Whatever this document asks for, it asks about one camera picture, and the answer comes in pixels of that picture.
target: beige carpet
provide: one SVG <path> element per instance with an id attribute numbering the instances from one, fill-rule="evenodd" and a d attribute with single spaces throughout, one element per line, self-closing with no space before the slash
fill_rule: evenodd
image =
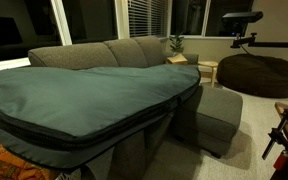
<path id="1" fill-rule="evenodd" d="M 238 94 L 243 97 L 242 121 L 226 156 L 216 159 L 208 152 L 180 143 L 169 135 L 144 180 L 270 179 L 274 172 L 273 164 L 283 147 L 274 145 L 266 160 L 261 156 L 270 140 L 268 133 L 280 122 L 274 103 L 288 103 L 288 99 Z"/>

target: potted plant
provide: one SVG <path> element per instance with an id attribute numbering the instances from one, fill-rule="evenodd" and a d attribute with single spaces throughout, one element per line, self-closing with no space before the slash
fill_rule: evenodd
<path id="1" fill-rule="evenodd" d="M 173 56 L 175 56 L 178 53 L 182 53 L 184 50 L 184 47 L 182 47 L 182 40 L 184 39 L 184 36 L 181 33 L 171 35 L 171 51 L 173 52 Z"/>

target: bean bag chair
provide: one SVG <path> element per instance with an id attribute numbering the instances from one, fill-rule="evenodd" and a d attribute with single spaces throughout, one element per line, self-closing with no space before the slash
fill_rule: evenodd
<path id="1" fill-rule="evenodd" d="M 218 65 L 217 81 L 246 94 L 288 98 L 288 62 L 251 54 L 229 56 Z"/>

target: gray couch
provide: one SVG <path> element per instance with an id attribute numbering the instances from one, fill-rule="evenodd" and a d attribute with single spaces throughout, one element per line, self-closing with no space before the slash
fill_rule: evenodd
<path id="1" fill-rule="evenodd" d="M 147 36 L 103 43 L 33 49 L 29 51 L 29 60 L 31 66 L 35 67 L 73 70 L 98 66 L 146 68 L 164 64 L 166 56 L 170 55 L 163 53 L 158 38 Z M 190 64 L 194 66 L 197 64 L 196 55 L 184 56 L 191 62 Z M 107 151 L 112 152 L 111 155 L 105 152 L 93 160 L 90 166 L 97 168 L 100 173 L 107 169 L 108 173 L 102 173 L 103 179 L 107 177 L 121 180 L 141 179 L 162 143 L 172 119 L 172 132 L 176 136 L 213 153 L 225 154 L 238 130 L 242 108 L 241 98 L 231 93 L 202 86 L 178 108 L 174 118 L 173 113 L 170 113 L 158 122 L 127 137 Z M 227 105 L 229 101 L 231 104 L 235 102 L 233 104 L 236 106 L 223 108 L 222 105 Z"/>
<path id="2" fill-rule="evenodd" d="M 33 49 L 29 51 L 29 60 L 31 66 L 79 70 L 98 66 L 146 68 L 164 64 L 166 57 L 159 39 L 148 36 Z M 171 118 L 172 114 L 169 114 L 118 143 L 113 152 L 110 176 L 141 179 L 167 132 Z"/>

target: window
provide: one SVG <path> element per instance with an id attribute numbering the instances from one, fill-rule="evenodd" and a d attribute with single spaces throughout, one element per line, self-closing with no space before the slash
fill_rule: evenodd
<path id="1" fill-rule="evenodd" d="M 130 37 L 166 36 L 167 0 L 128 0 Z"/>
<path id="2" fill-rule="evenodd" d="M 49 0 L 0 0 L 0 61 L 61 45 Z"/>
<path id="3" fill-rule="evenodd" d="M 173 0 L 171 34 L 201 35 L 206 0 Z"/>
<path id="4" fill-rule="evenodd" d="M 0 70 L 30 49 L 117 39 L 117 0 L 0 0 Z"/>
<path id="5" fill-rule="evenodd" d="M 72 43 L 117 39 L 112 0 L 63 0 Z"/>
<path id="6" fill-rule="evenodd" d="M 173 0 L 171 34 L 235 36 L 235 27 L 222 24 L 226 13 L 251 11 L 253 0 Z M 245 35 L 247 25 L 239 27 Z"/>

